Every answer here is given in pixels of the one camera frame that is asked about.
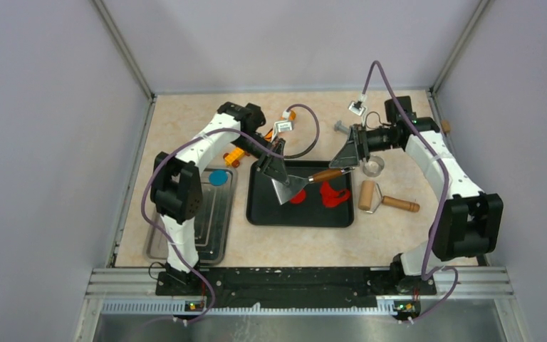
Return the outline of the metal scraper wooden handle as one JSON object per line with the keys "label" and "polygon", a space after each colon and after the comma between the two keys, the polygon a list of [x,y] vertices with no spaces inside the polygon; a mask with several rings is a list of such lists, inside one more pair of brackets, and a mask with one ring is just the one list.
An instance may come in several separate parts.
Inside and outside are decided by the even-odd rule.
{"label": "metal scraper wooden handle", "polygon": [[309,184],[325,182],[337,177],[351,173],[355,168],[329,168],[327,170],[317,172],[308,177],[299,177],[289,175],[285,182],[272,180],[272,185],[279,204],[285,204],[293,199],[301,190]]}

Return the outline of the round red dough wrapper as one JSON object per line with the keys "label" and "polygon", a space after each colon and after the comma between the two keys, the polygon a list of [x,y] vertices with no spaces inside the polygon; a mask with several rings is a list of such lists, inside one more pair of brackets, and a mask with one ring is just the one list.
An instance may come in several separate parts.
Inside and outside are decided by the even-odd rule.
{"label": "round red dough wrapper", "polygon": [[289,202],[291,204],[300,204],[302,203],[306,198],[306,192],[305,190],[299,191],[294,197],[292,197]]}

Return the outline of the wooden rolling pin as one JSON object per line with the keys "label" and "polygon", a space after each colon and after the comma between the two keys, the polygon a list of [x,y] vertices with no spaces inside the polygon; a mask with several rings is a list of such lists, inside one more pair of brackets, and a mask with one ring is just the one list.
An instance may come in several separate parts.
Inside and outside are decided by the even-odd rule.
{"label": "wooden rolling pin", "polygon": [[420,206],[416,202],[384,195],[381,187],[375,181],[362,181],[358,198],[358,209],[368,214],[373,214],[380,206],[393,207],[407,212],[420,211]]}

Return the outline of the red dough piece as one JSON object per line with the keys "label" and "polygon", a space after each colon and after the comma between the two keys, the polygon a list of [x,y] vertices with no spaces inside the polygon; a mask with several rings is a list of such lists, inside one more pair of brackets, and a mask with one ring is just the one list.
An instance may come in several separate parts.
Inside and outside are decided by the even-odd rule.
{"label": "red dough piece", "polygon": [[324,207],[334,208],[347,202],[351,198],[351,191],[348,189],[335,190],[329,182],[323,182],[320,187],[320,195]]}

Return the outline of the black baking tray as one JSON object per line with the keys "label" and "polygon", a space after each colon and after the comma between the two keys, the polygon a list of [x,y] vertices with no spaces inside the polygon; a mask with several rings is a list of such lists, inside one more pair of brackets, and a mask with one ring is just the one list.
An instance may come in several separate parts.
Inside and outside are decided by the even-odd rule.
{"label": "black baking tray", "polygon": [[351,198],[334,208],[323,206],[320,195],[321,183],[307,185],[305,200],[300,204],[279,204],[272,180],[250,169],[246,204],[247,220],[257,226],[346,228],[354,221],[353,179],[346,174],[326,181],[335,190],[348,189]]}

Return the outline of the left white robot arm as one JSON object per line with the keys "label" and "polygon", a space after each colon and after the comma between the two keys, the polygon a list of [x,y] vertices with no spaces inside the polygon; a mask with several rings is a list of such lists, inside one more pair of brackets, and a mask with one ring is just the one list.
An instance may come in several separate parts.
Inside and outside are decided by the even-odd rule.
{"label": "left white robot arm", "polygon": [[142,196],[150,200],[160,216],[148,219],[163,233],[169,248],[165,273],[182,294],[199,288],[199,255],[194,240],[194,218],[203,200],[202,173],[209,163],[232,144],[255,155],[260,171],[272,180],[287,184],[282,140],[266,140],[258,129],[265,125],[263,111],[257,105],[226,102],[207,126],[174,152],[161,152]]}

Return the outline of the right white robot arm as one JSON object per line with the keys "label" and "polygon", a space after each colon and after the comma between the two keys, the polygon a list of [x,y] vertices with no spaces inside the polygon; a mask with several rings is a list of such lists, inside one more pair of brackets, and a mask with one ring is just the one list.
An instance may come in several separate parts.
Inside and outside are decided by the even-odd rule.
{"label": "right white robot arm", "polygon": [[432,118],[418,118],[409,96],[385,101],[387,124],[350,127],[348,138],[330,161],[333,169],[357,167],[372,152],[402,149],[421,169],[439,204],[427,241],[397,254],[389,283],[399,294],[416,287],[459,257],[477,257],[495,250],[504,203],[486,193],[460,167]]}

